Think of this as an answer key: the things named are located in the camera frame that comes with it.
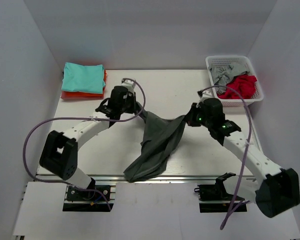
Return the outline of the dark grey t-shirt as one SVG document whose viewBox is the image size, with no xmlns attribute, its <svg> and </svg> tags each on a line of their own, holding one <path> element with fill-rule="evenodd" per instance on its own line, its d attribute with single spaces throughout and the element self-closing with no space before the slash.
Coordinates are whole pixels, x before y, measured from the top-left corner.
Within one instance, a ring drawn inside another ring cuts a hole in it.
<svg viewBox="0 0 300 240">
<path fill-rule="evenodd" d="M 145 124 L 141 154 L 123 172 L 129 183 L 155 178 L 166 170 L 169 157 L 181 141 L 186 125 L 184 114 L 164 119 L 143 109 L 139 117 Z"/>
</svg>

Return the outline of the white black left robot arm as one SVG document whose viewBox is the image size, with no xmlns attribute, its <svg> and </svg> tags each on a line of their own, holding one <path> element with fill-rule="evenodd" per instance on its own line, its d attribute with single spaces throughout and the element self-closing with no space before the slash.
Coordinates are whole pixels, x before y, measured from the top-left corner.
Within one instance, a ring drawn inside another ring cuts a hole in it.
<svg viewBox="0 0 300 240">
<path fill-rule="evenodd" d="M 124 113 L 136 114 L 137 103 L 134 91 L 136 84 L 130 80 L 115 86 L 110 98 L 104 100 L 89 120 L 64 131 L 51 131 L 46 139 L 39 165 L 78 188 L 78 193 L 89 200 L 95 196 L 95 180 L 78 167 L 79 149 L 109 129 Z"/>
</svg>

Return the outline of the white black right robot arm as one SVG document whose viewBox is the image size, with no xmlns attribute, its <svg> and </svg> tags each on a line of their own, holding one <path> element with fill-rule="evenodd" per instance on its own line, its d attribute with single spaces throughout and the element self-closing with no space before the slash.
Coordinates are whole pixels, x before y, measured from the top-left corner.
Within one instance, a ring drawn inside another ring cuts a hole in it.
<svg viewBox="0 0 300 240">
<path fill-rule="evenodd" d="M 249 144 L 241 128 L 226 119 L 220 100 L 207 98 L 194 102 L 186 115 L 186 123 L 191 127 L 206 127 L 211 137 L 241 160 L 255 178 L 255 181 L 243 180 L 227 172 L 217 177 L 214 184 L 195 188 L 202 201 L 230 200 L 236 195 L 238 200 L 255 203 L 268 218 L 300 204 L 297 172 L 282 168 Z"/>
</svg>

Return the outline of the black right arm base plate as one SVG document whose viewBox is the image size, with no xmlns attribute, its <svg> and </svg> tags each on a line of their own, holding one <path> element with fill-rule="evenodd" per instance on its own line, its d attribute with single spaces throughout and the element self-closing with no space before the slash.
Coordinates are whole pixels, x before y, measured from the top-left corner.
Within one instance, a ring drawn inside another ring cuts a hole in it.
<svg viewBox="0 0 300 240">
<path fill-rule="evenodd" d="M 214 184 L 199 184 L 194 188 L 198 194 L 200 213 L 226 213 L 233 198 L 226 192 L 224 181 L 236 177 L 235 173 L 227 172 L 215 179 Z"/>
</svg>

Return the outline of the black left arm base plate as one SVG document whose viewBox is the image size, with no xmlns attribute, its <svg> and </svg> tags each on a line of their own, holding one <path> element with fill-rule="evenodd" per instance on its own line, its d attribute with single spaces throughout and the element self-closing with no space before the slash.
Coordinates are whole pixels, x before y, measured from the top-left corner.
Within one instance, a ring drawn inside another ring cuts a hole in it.
<svg viewBox="0 0 300 240">
<path fill-rule="evenodd" d="M 83 213 L 109 213 L 115 203 L 115 184 L 97 184 L 95 189 L 100 191 L 104 197 L 98 192 L 82 191 L 73 186 L 68 186 L 65 191 L 63 202 L 63 212 L 83 212 Z"/>
</svg>

